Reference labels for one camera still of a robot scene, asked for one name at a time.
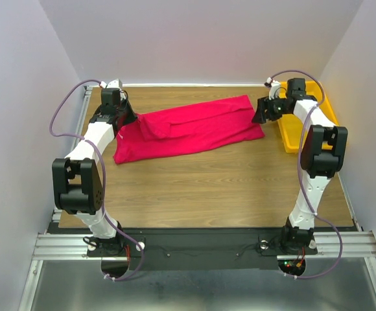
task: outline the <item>wood grain surface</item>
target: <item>wood grain surface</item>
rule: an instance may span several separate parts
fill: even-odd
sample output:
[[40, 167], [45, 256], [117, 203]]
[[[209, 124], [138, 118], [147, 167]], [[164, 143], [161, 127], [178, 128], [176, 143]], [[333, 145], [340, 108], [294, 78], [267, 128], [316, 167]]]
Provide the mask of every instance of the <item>wood grain surface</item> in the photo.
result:
[[[248, 95], [253, 106], [263, 87], [134, 87], [126, 89], [138, 113], [219, 98]], [[82, 133], [96, 107], [91, 95]], [[299, 192], [296, 154], [283, 148], [276, 122], [262, 126], [266, 137], [201, 152], [116, 165], [116, 142], [104, 151], [106, 208], [123, 227], [273, 227], [284, 225]], [[323, 195], [320, 215], [352, 225], [336, 176]], [[85, 227], [63, 212], [60, 227]]]

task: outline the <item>yellow bin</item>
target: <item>yellow bin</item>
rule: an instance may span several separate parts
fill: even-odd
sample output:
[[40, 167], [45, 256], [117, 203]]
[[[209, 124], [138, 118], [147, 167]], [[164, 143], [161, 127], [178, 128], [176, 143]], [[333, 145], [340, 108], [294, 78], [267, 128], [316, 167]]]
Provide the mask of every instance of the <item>yellow bin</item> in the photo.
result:
[[[287, 87], [287, 82], [282, 82], [281, 86]], [[308, 95], [314, 95], [318, 100], [321, 100], [322, 98], [321, 91], [314, 81], [306, 81], [306, 93]], [[285, 97], [284, 89], [280, 89], [280, 97]], [[338, 121], [326, 95], [325, 101], [322, 105], [320, 105], [320, 109], [329, 120], [338, 125]], [[286, 152], [289, 154], [298, 153], [300, 135], [303, 129], [303, 125], [300, 120], [294, 115], [284, 115], [282, 118], [277, 120], [277, 123], [279, 124], [281, 138], [283, 140], [283, 144], [285, 145]], [[332, 147], [328, 146], [327, 144], [324, 144], [323, 148], [332, 149]]]

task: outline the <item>gray wall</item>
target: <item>gray wall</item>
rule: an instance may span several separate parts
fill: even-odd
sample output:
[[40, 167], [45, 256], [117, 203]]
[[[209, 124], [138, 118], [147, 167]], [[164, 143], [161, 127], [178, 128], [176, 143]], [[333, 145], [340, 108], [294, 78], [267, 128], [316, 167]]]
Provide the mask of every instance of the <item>gray wall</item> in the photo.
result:
[[[53, 208], [53, 111], [78, 77], [37, 0], [0, 1], [0, 311], [17, 310], [32, 249]], [[75, 127], [77, 95], [58, 128]]]
[[349, 130], [342, 178], [358, 221], [376, 236], [376, 1], [364, 1], [322, 82]]
[[320, 76], [362, 0], [40, 0], [79, 77], [261, 83]]

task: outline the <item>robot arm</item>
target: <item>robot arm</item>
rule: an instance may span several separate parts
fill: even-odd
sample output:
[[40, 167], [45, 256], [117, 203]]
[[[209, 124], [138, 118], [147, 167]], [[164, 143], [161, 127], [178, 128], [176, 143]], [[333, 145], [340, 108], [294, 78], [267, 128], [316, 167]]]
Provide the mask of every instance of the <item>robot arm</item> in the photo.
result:
[[[91, 118], [84, 135], [85, 140], [95, 144], [101, 153], [115, 139], [122, 126], [137, 119], [127, 95], [119, 86], [110, 86], [102, 89], [102, 104]], [[52, 167], [55, 204], [57, 208], [81, 219], [94, 238], [120, 242], [116, 230], [104, 216], [118, 228], [121, 228], [120, 224], [101, 209], [102, 183], [97, 172], [98, 161], [93, 147], [83, 140], [65, 158], [55, 159]], [[72, 182], [77, 176], [80, 176], [80, 182]]]
[[[287, 82], [286, 98], [279, 98], [280, 83], [268, 79], [266, 86], [273, 87], [269, 96], [260, 98], [255, 123], [275, 121], [283, 114], [294, 114], [304, 123], [310, 110], [317, 105], [313, 96], [306, 94], [305, 79], [294, 78]], [[320, 108], [315, 108], [307, 123], [307, 138], [301, 151], [300, 167], [303, 170], [302, 183], [293, 211], [282, 229], [281, 243], [284, 246], [309, 246], [313, 239], [314, 218], [322, 194], [331, 178], [342, 168], [346, 148], [347, 129], [331, 122]], [[323, 144], [332, 146], [324, 150]], [[307, 195], [313, 211], [309, 207]]]

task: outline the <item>pink fabric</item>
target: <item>pink fabric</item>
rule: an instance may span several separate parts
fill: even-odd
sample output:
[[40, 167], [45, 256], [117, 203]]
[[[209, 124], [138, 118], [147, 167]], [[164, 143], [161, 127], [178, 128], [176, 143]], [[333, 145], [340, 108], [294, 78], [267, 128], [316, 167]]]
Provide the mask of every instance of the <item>pink fabric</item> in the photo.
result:
[[264, 137], [247, 95], [139, 115], [117, 135], [115, 162], [171, 157]]

